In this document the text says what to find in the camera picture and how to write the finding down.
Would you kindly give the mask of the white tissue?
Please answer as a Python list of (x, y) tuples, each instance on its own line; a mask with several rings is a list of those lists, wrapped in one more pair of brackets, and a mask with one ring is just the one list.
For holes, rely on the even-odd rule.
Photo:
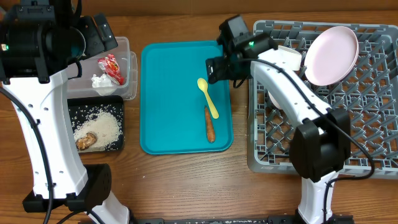
[(111, 87), (113, 86), (112, 79), (107, 74), (102, 74), (102, 76), (93, 75), (91, 78), (93, 88)]

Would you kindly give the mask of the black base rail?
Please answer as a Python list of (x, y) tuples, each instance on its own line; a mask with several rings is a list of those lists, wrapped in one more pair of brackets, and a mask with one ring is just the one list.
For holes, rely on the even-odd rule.
[(302, 224), (305, 223), (299, 214), (271, 215), (267, 218), (224, 218), (224, 219), (184, 219), (164, 220), (163, 218), (132, 218), (130, 224)]

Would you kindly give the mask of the cream white bowl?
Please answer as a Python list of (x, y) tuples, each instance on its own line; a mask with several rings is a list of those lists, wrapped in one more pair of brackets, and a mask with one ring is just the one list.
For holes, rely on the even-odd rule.
[(282, 45), (278, 46), (278, 53), (282, 59), (282, 63), (285, 67), (292, 71), (299, 71), (302, 61), (302, 55), (298, 51)]

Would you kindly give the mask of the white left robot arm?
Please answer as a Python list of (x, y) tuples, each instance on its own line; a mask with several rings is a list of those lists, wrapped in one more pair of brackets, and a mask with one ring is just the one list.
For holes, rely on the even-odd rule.
[(27, 213), (66, 206), (96, 223), (130, 223), (107, 164), (84, 165), (68, 112), (67, 67), (117, 47), (104, 14), (70, 1), (21, 1), (1, 20), (1, 93), (14, 105), (34, 176)]

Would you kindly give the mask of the teal plastic tray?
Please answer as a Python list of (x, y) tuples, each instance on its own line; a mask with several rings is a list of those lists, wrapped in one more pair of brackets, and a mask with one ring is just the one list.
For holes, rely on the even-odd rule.
[(148, 154), (221, 152), (233, 143), (229, 83), (209, 85), (219, 118), (215, 141), (206, 134), (206, 98), (197, 86), (207, 78), (205, 61), (223, 53), (216, 41), (147, 45), (141, 54), (140, 144)]

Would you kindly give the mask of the orange carrot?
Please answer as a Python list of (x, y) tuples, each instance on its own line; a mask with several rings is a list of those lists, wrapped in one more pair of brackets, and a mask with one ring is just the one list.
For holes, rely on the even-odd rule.
[(216, 140), (216, 135), (215, 135), (215, 130), (214, 130), (213, 123), (211, 120), (211, 114), (207, 107), (205, 107), (205, 122), (206, 122), (207, 140), (208, 140), (208, 142), (213, 143)]

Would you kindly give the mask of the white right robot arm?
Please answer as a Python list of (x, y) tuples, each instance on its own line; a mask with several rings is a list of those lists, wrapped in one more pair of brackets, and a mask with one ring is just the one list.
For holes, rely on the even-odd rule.
[[(240, 15), (219, 26), (220, 57), (206, 60), (208, 81), (232, 80), (234, 87), (254, 78), (275, 98), (294, 131), (289, 159), (302, 178), (301, 201), (294, 215), (268, 217), (268, 223), (353, 223), (351, 215), (335, 215), (331, 200), (336, 182), (370, 178), (375, 164), (367, 150), (351, 137), (349, 113), (333, 109), (297, 76), (301, 55), (278, 45), (266, 33), (251, 33)], [(369, 159), (362, 176), (339, 175), (355, 145)]]

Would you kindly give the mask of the red wrapper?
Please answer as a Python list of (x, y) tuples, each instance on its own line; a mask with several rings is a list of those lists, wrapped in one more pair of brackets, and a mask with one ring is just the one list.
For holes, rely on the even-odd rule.
[(124, 77), (121, 75), (120, 66), (117, 63), (114, 54), (108, 54), (97, 60), (100, 69), (107, 74), (116, 85), (124, 83)]

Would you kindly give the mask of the clear plastic bin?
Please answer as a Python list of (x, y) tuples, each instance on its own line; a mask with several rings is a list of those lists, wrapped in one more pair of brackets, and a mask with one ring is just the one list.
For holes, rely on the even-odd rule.
[[(137, 91), (137, 57), (129, 48), (129, 40), (126, 37), (116, 37), (118, 46), (115, 49), (103, 52), (95, 57), (82, 60), (82, 77), (76, 78), (77, 66), (72, 64), (67, 68), (67, 75), (71, 78), (68, 81), (68, 98), (87, 98), (96, 96), (119, 95), (125, 100), (132, 100)], [(99, 78), (104, 71), (98, 65), (98, 59), (114, 55), (119, 65), (123, 83), (111, 86), (93, 86), (92, 78)]]

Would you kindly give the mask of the white round plate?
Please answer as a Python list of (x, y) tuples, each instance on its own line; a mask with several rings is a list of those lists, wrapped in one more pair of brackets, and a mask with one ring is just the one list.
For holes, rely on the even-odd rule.
[(329, 28), (313, 41), (307, 51), (305, 76), (317, 86), (337, 83), (352, 71), (358, 55), (359, 42), (350, 28)]

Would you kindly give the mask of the pink white bowl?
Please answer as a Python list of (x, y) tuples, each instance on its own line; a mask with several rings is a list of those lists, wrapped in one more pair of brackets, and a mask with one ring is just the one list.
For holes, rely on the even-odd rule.
[(275, 95), (273, 95), (270, 91), (268, 91), (268, 95), (269, 95), (269, 99), (271, 100), (271, 103), (278, 109), (281, 110), (282, 107), (279, 104), (278, 99), (280, 98), (280, 93), (277, 93)]

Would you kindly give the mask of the yellow plastic spoon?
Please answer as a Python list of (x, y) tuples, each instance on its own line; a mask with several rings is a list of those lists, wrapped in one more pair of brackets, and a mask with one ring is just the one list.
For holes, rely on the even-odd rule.
[(206, 101), (208, 103), (208, 107), (209, 107), (209, 110), (210, 110), (210, 113), (211, 113), (212, 117), (214, 119), (218, 119), (219, 118), (219, 113), (218, 113), (218, 110), (216, 109), (216, 107), (215, 107), (215, 105), (214, 105), (209, 93), (208, 93), (208, 83), (207, 83), (207, 81), (204, 78), (199, 78), (197, 80), (197, 85), (198, 85), (198, 88), (203, 92), (203, 94), (204, 94), (204, 96), (206, 98)]

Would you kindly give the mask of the brown food scraps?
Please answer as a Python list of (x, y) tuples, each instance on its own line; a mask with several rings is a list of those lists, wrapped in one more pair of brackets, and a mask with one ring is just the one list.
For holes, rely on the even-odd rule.
[(97, 137), (93, 133), (87, 133), (84, 137), (75, 141), (77, 149), (84, 151), (97, 142)]

